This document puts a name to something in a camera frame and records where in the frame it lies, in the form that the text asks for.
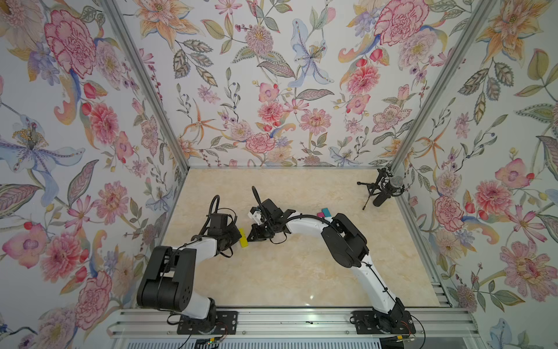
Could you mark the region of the yellow green block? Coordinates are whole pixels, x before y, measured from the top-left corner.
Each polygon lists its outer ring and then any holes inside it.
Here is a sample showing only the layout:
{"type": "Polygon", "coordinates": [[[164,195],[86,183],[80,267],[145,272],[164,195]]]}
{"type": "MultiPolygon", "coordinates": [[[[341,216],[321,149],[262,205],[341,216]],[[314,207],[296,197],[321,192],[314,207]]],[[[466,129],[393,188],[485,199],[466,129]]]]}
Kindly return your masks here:
{"type": "Polygon", "coordinates": [[[242,248],[247,248],[248,247],[248,239],[246,237],[245,231],[242,228],[240,228],[239,231],[241,233],[241,238],[239,240],[239,243],[240,243],[242,248]]]}

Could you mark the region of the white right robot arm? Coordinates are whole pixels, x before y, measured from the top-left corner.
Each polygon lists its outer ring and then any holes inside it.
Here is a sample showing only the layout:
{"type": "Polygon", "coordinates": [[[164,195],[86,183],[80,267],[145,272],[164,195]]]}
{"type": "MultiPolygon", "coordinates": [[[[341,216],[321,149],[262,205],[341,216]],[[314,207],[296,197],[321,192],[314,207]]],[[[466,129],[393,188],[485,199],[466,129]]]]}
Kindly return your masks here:
{"type": "Polygon", "coordinates": [[[366,237],[344,214],[322,218],[293,209],[283,211],[270,199],[250,209],[253,220],[247,240],[271,240],[276,234],[321,236],[331,257],[350,269],[366,291],[372,308],[353,311],[350,323],[358,334],[412,335],[414,321],[400,298],[390,291],[380,276],[367,246],[366,237]]]}

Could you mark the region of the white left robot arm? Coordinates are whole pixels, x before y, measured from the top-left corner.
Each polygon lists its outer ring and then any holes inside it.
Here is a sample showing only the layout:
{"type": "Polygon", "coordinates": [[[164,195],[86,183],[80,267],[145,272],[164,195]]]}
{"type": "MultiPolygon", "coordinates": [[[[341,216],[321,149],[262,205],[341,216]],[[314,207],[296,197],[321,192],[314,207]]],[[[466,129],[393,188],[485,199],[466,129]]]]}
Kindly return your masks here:
{"type": "Polygon", "coordinates": [[[215,301],[195,292],[196,266],[218,255],[225,257],[240,241],[237,219],[235,214],[211,213],[191,241],[180,247],[156,247],[137,291],[137,305],[213,327],[217,321],[215,301]]]}

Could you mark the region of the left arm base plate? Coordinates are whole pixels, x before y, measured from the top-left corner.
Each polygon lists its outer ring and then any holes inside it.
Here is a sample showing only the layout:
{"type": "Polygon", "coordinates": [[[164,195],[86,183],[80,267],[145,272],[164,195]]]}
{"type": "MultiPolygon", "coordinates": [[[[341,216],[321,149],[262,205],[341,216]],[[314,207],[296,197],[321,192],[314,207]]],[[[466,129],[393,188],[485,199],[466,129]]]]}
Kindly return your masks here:
{"type": "Polygon", "coordinates": [[[224,335],[236,334],[238,311],[217,311],[205,319],[194,319],[182,315],[177,325],[178,335],[224,335]]]}

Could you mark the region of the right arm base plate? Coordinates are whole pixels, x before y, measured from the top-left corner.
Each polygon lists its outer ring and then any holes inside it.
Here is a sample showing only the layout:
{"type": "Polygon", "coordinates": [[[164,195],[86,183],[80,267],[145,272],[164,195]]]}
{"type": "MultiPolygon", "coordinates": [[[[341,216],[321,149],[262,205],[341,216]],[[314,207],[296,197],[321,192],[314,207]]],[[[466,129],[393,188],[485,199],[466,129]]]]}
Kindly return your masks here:
{"type": "Polygon", "coordinates": [[[377,311],[353,311],[350,323],[355,326],[357,334],[416,334],[414,321],[408,311],[399,315],[382,314],[377,311]]]}

